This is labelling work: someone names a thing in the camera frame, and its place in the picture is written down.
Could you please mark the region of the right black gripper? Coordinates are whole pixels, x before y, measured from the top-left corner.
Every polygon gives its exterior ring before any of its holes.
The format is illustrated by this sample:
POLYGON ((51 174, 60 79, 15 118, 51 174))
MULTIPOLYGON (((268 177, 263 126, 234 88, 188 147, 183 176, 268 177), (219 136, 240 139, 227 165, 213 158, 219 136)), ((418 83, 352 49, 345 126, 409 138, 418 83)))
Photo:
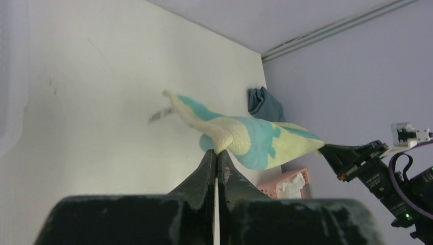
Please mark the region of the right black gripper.
POLYGON ((367 187, 394 216, 393 227, 415 226, 416 234, 425 234, 426 171, 409 179, 407 171, 413 165, 412 156, 407 157, 408 163, 402 172, 398 172, 397 159, 407 154, 393 154, 385 164, 380 156, 388 149, 377 140, 361 146, 325 144, 319 152, 340 181, 358 178, 367 187))

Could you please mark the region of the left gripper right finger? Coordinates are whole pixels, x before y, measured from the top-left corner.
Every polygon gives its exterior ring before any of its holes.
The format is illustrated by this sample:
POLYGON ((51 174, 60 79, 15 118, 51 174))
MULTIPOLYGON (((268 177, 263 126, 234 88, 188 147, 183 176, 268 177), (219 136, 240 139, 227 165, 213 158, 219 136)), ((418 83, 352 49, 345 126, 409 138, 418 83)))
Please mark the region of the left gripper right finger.
POLYGON ((246 244, 251 229, 249 205, 270 198, 234 165, 229 153, 217 155, 220 244, 246 244))

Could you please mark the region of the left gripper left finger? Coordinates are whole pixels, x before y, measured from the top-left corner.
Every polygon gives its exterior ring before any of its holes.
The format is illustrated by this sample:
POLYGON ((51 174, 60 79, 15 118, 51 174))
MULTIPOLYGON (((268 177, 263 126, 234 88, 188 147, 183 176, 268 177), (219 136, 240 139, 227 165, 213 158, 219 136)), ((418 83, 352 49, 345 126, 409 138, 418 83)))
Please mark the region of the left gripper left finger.
POLYGON ((213 244, 215 173, 217 155, 207 150, 199 164, 183 182, 168 193, 183 204, 179 244, 213 244))

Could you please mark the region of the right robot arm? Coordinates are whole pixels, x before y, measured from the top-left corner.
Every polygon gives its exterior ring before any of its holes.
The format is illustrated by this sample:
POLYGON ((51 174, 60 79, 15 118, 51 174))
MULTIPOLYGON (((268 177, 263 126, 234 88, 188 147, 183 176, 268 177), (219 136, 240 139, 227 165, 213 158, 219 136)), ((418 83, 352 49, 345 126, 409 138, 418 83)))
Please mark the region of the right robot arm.
POLYGON ((387 151, 389 147, 379 140, 360 146, 326 144, 319 149, 340 181, 358 178, 380 200, 395 218, 393 227, 415 226, 410 236, 432 244, 432 167, 409 179, 412 156, 399 172, 397 159, 406 153, 392 150, 393 156, 385 164, 387 151))

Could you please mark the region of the green yellow towel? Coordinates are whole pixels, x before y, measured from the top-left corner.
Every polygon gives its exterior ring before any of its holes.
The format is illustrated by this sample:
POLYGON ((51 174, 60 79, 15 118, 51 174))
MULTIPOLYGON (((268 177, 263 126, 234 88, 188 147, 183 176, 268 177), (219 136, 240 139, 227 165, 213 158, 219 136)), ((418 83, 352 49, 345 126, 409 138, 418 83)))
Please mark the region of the green yellow towel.
POLYGON ((172 113, 201 133, 199 147, 216 154, 229 151, 248 169, 265 170, 317 152, 325 142, 296 124, 218 113, 185 95, 163 91, 169 102, 149 117, 154 123, 172 113))

